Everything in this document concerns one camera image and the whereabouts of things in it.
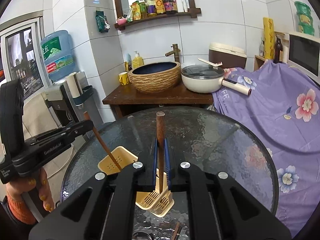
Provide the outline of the yellow cylinder roll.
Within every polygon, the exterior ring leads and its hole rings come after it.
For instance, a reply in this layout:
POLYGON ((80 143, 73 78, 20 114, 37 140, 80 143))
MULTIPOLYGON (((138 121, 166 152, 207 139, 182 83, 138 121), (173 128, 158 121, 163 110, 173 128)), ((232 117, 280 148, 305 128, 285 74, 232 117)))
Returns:
POLYGON ((271 18, 263 18, 264 25, 264 58, 271 60, 274 58, 274 23, 271 18))

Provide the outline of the yellow soap dispenser bottle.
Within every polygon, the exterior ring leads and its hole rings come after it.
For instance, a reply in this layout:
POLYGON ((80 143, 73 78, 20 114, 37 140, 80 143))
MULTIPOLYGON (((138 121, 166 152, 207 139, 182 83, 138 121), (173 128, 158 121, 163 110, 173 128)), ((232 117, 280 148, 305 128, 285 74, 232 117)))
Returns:
POLYGON ((132 68, 136 69, 144 65, 143 58, 140 56, 138 51, 135 51, 135 57, 132 60, 132 68))

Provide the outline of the brass faucet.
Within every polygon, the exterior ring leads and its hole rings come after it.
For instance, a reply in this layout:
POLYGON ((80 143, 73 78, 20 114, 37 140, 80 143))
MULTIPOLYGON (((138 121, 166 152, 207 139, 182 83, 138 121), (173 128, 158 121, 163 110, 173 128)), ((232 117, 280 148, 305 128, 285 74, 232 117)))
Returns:
POLYGON ((169 57, 171 55, 174 56, 174 60, 175 62, 180 62, 180 49, 178 47, 178 44, 173 44, 172 46, 172 50, 170 52, 165 53, 166 57, 169 57))

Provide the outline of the white microwave oven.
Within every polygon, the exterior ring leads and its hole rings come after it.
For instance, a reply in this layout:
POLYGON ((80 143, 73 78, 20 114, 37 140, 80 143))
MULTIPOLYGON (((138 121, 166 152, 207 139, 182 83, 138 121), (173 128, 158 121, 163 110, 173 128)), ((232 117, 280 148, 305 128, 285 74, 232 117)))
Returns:
POLYGON ((299 69, 319 84, 319 38, 299 33, 289 33, 288 64, 299 69))

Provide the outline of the white pan with lid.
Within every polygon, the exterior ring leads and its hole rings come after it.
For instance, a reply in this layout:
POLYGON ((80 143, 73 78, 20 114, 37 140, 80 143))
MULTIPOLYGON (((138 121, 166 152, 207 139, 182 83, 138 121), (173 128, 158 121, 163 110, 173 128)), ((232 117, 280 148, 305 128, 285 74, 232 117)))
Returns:
POLYGON ((225 71, 210 65, 192 65, 181 69, 182 82, 188 90, 208 94, 217 92, 221 87, 230 88, 246 96, 252 89, 224 77, 225 71))

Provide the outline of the cream plastic utensil holder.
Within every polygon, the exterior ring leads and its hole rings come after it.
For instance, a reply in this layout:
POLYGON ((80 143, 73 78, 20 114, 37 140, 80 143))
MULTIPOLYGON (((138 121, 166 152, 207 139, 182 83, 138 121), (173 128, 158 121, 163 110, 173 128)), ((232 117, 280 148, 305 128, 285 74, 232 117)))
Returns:
MULTIPOLYGON (((110 156, 106 156, 98 163, 99 170, 107 175, 119 173, 120 169, 118 167, 125 168, 138 161, 138 157, 123 146, 116 147, 111 153, 118 165, 113 162, 110 156)), ((155 185, 144 186, 141 181, 139 182, 139 191, 136 194, 136 205, 142 210, 150 211, 155 216, 162 218, 173 207, 175 201, 167 185, 166 173, 163 174, 163 190, 159 190, 158 174, 159 170, 156 170, 155 185)))

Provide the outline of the yellow oil bottle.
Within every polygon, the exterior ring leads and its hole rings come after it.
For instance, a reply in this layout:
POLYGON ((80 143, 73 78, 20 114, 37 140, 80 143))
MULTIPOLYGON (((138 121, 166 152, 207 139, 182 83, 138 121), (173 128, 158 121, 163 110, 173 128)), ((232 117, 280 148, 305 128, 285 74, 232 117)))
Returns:
POLYGON ((163 4, 163 0, 155 0, 155 5, 156 5, 156 11, 157 14, 164 14, 165 13, 165 8, 163 4))

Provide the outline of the brown white bin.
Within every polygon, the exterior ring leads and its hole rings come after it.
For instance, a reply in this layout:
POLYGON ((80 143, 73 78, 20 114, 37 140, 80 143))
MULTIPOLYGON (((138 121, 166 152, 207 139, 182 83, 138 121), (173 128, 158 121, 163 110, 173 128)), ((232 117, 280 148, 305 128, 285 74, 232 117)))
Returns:
POLYGON ((209 45, 208 59, 212 63, 222 62, 222 68, 239 67, 245 69, 247 56, 244 49, 212 42, 209 45))

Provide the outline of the dark wooden wall shelf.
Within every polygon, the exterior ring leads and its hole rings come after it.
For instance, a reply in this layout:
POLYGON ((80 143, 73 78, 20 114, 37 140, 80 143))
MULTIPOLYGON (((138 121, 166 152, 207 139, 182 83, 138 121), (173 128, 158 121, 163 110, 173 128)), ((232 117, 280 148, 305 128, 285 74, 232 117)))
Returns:
POLYGON ((174 14, 157 14, 155 0, 114 0, 116 8, 115 28, 119 31, 126 27, 169 17, 189 16, 197 18, 201 9, 195 0, 175 0, 177 12, 174 14))

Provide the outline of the woven pattern basin sink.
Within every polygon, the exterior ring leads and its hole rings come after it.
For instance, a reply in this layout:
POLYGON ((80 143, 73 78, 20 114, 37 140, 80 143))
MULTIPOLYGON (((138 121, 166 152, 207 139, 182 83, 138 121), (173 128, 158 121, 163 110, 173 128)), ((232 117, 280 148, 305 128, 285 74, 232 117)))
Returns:
POLYGON ((160 93, 179 83, 181 65, 179 62, 150 63, 129 72, 129 81, 142 93, 160 93))

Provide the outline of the water dispenser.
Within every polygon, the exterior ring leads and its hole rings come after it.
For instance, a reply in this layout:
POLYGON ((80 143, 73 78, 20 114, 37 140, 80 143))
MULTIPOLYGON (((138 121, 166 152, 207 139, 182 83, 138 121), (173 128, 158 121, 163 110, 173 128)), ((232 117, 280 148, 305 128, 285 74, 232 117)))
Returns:
POLYGON ((45 103, 58 126, 67 126, 84 120, 87 112, 96 128, 103 124, 94 101, 95 89, 89 85, 84 72, 77 72, 82 95, 72 98, 66 77, 49 86, 43 93, 45 103))

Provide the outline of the blue water jug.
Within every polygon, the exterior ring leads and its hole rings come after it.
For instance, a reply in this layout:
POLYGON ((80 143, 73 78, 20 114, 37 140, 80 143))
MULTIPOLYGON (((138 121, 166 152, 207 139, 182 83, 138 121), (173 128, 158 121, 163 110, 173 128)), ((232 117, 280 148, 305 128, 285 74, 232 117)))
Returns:
POLYGON ((40 45, 43 62, 52 83, 75 72, 72 44, 71 36, 66 30, 55 31, 42 39, 40 45))

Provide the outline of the dark brown bottle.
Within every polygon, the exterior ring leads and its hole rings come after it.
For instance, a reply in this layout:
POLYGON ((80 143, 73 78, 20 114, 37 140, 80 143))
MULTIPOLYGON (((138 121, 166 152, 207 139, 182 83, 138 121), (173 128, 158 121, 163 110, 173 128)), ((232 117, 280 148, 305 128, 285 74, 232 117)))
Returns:
POLYGON ((274 44, 274 63, 280 63, 283 56, 283 45, 281 39, 276 36, 276 42, 274 44))

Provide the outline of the purple floral cloth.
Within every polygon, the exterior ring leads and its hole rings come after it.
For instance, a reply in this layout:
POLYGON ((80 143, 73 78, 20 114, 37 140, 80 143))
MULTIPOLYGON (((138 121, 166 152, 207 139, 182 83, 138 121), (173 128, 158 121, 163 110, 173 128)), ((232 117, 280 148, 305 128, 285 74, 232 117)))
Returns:
POLYGON ((319 239, 319 86, 285 63, 255 72, 227 70, 251 90, 213 93, 216 110, 246 126, 267 148, 277 171, 277 218, 294 239, 319 239))

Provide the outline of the brown wooden chopstick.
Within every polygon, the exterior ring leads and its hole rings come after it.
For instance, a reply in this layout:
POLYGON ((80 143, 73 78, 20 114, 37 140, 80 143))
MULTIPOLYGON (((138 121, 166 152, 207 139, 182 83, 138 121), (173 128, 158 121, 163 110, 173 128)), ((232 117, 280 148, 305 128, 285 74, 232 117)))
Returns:
POLYGON ((119 165, 119 163, 117 162, 116 158, 113 156, 113 154, 111 153, 110 149, 107 147, 107 145, 104 143, 102 137, 100 136, 98 130, 96 129, 95 126, 93 126, 92 128, 93 133, 95 134, 97 140, 99 141, 99 143, 101 144, 102 148, 105 150, 105 152, 107 153, 107 155, 111 158, 111 160, 113 161, 114 165, 116 165, 116 167, 122 171, 121 166, 119 165))
POLYGON ((165 113, 159 111, 156 113, 156 134, 158 142, 158 169, 159 169, 159 193, 163 191, 163 173, 164 173, 164 117, 165 113))

